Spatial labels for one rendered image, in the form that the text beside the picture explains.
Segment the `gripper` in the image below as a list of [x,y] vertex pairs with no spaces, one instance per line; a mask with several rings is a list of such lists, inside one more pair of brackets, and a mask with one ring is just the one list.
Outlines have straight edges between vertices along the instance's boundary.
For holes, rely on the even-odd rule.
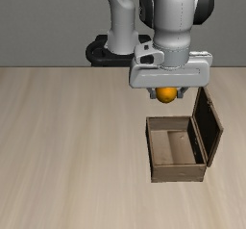
[[150,99],[157,99],[155,89],[178,88],[177,97],[182,99],[187,88],[198,88],[209,83],[212,55],[207,51],[189,52],[185,63],[183,52],[162,52],[145,42],[135,47],[130,66],[129,84],[132,88],[147,89]]

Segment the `orange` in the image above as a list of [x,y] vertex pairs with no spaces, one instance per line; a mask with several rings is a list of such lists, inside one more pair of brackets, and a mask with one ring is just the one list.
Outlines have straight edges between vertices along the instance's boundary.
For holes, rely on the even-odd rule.
[[156,97],[161,103],[170,103],[176,96],[176,88],[156,88]]

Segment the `brown wooden box lid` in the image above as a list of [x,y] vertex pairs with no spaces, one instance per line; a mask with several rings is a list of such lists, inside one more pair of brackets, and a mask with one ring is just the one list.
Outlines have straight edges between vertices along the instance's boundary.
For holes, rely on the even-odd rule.
[[223,133],[223,127],[206,87],[198,88],[192,118],[197,127],[207,167],[210,167]]

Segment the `brown wooden box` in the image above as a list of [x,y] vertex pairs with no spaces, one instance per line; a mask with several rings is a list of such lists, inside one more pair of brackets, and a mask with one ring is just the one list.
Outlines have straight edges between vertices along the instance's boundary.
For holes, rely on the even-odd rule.
[[207,169],[190,116],[146,118],[151,182],[202,182]]

